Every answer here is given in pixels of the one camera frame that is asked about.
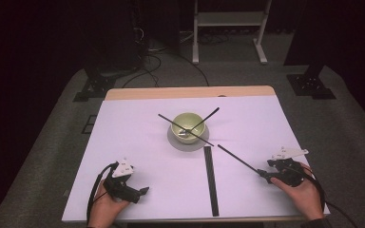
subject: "black strip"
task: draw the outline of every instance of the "black strip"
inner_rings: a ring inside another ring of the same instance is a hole
[[[206,172],[209,183],[210,203],[212,204],[212,215],[213,217],[218,217],[219,206],[218,206],[218,196],[216,194],[215,173],[213,171],[212,150],[210,146],[204,146],[203,150],[205,152]]]

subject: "metal stand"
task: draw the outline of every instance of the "metal stand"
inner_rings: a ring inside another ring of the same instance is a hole
[[[192,46],[192,63],[200,62],[198,47],[198,27],[229,27],[229,26],[259,26],[258,38],[253,39],[262,64],[267,64],[261,41],[268,21],[272,0],[267,0],[264,11],[249,12],[198,12],[198,0],[194,11],[194,44]]]
[[[313,99],[335,99],[331,89],[326,88],[318,78],[324,64],[309,65],[304,74],[289,74],[287,79],[297,96],[312,96]]]

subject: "dark wall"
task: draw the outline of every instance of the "dark wall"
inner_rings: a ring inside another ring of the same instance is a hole
[[[82,68],[86,44],[70,15],[67,1],[0,0],[0,202]]]
[[[307,1],[285,65],[322,62],[365,110],[365,1]]]

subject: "bowl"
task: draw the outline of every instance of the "bowl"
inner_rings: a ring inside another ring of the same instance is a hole
[[[182,113],[173,120],[174,123],[182,126],[187,130],[191,130],[192,133],[199,137],[203,134],[206,128],[205,123],[199,124],[201,121],[202,117],[192,112]],[[171,131],[173,132],[173,135],[177,138],[177,140],[181,143],[191,144],[199,140],[197,137],[190,133],[184,133],[183,129],[176,126],[175,124],[171,125]]]

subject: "hand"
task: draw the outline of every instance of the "hand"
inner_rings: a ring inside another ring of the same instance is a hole
[[[109,227],[118,216],[118,214],[129,205],[128,201],[115,201],[103,187],[103,181],[100,182],[99,190],[94,197],[94,203],[91,207],[88,227],[106,228]]]
[[[301,164],[304,167],[304,172],[311,176],[310,167]],[[319,200],[319,192],[309,180],[304,181],[297,187],[291,187],[277,178],[272,178],[271,182],[285,192],[293,201],[297,209],[308,220],[323,219],[324,213]]]

